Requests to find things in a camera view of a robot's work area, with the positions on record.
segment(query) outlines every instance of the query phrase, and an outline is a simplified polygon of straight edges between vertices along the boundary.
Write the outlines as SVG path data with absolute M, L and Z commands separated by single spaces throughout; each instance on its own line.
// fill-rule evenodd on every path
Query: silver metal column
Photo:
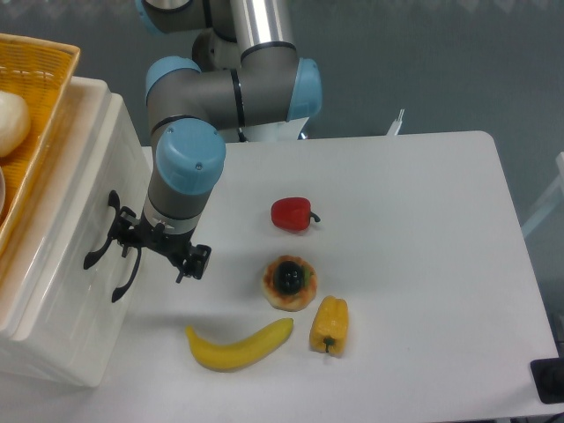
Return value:
M 146 2 L 151 6 L 163 11 L 173 11 L 174 9 L 183 7 L 190 1 L 191 0 L 146 0 Z
M 231 9 L 241 53 L 264 43 L 293 44 L 286 0 L 232 0 Z

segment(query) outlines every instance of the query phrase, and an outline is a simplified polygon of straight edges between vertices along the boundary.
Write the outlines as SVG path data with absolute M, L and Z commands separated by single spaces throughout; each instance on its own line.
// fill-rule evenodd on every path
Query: banana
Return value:
M 186 336 L 198 363 L 211 370 L 226 371 L 246 367 L 266 357 L 285 343 L 292 329 L 292 318 L 280 319 L 229 345 L 208 342 L 199 337 L 191 326 L 186 327 Z

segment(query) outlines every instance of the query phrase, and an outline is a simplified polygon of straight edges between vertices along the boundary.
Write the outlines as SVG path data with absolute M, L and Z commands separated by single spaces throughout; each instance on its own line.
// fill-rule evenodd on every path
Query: yellow bell pepper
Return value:
M 321 301 L 311 331 L 309 344 L 320 353 L 341 355 L 345 349 L 349 311 L 345 300 L 329 295 Z

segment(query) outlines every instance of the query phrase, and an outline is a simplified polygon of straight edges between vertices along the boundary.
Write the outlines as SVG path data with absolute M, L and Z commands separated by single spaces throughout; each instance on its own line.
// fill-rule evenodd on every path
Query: gray floor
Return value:
M 2 0 L 0 32 L 80 46 L 77 74 L 104 79 L 121 94 L 147 144 L 146 70 L 162 56 L 189 56 L 197 34 L 151 37 L 132 3 Z M 323 111 L 307 127 L 311 137 L 383 135 L 400 108 L 402 133 L 484 130 L 525 218 L 564 151 L 564 2 L 289 4 L 298 50 L 323 77 Z M 563 233 L 564 206 L 527 242 L 549 313 L 564 310 Z

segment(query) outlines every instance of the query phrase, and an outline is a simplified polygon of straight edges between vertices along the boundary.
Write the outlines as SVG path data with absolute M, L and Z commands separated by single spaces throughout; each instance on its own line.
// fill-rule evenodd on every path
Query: pepper stem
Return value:
M 313 218 L 315 223 L 321 222 L 321 218 L 317 216 L 315 213 L 313 213 L 312 211 L 309 212 L 309 217 Z
M 333 339 L 332 337 L 326 337 L 323 340 L 323 343 L 325 344 L 325 352 L 328 353 L 329 347 L 333 346 L 335 344 L 335 339 Z

